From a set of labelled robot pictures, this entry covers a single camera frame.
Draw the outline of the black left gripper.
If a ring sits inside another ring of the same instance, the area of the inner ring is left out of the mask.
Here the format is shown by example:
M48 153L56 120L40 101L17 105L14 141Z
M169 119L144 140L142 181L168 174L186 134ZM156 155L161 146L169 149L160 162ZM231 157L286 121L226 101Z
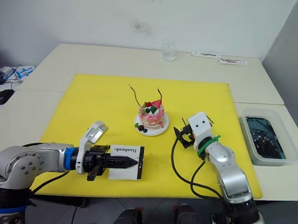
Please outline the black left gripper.
M94 181L97 176L102 176L106 168L127 169L138 163L137 160L128 156L110 156L107 153L109 149L110 145L94 145L86 151L84 172L87 173L87 181Z

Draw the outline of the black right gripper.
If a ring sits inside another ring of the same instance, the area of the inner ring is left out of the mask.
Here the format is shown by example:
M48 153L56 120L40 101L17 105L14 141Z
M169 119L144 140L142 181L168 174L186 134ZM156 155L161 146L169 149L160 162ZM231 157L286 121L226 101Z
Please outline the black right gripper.
M181 118L184 123L183 129L179 130L177 129L177 127L173 127L173 128L174 128L174 133L176 135L176 138L179 139L183 147L187 149L194 144L195 137L191 126L188 123L186 123L183 117Z

